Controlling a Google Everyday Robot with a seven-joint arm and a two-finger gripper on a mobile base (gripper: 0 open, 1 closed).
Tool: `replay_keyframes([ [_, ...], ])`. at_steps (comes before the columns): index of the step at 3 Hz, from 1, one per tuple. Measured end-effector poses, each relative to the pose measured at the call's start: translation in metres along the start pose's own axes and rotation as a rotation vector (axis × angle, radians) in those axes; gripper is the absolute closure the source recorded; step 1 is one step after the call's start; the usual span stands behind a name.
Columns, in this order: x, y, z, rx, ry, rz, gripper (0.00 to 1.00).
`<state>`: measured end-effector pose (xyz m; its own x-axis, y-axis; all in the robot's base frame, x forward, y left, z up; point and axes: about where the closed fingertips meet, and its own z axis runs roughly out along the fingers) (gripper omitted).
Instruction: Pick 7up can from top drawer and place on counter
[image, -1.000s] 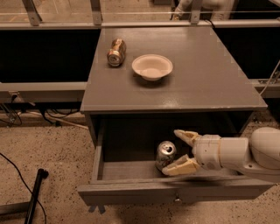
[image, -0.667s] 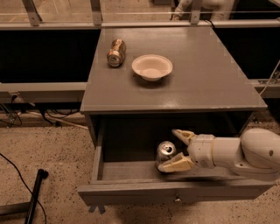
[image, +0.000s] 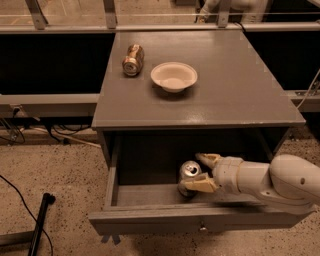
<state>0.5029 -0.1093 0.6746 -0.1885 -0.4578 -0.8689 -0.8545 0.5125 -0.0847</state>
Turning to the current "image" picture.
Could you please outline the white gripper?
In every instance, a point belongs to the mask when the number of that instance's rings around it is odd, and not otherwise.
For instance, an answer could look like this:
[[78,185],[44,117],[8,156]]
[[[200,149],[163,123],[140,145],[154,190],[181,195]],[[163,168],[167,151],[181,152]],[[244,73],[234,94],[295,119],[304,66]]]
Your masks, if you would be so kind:
[[205,193],[214,193],[219,187],[225,193],[240,193],[237,175],[240,165],[244,162],[242,158],[221,158],[219,154],[197,153],[196,159],[210,169],[213,169],[212,173],[214,179],[207,173],[202,173],[193,178],[186,179],[184,181],[186,189]]

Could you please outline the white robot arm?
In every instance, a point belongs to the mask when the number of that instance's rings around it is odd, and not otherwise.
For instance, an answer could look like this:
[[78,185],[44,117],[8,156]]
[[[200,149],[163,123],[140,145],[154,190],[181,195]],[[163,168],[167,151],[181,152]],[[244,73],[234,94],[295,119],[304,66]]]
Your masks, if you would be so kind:
[[198,153],[180,167],[178,189],[186,197],[217,191],[248,194],[270,207],[303,215],[320,204],[320,167],[288,154],[260,163]]

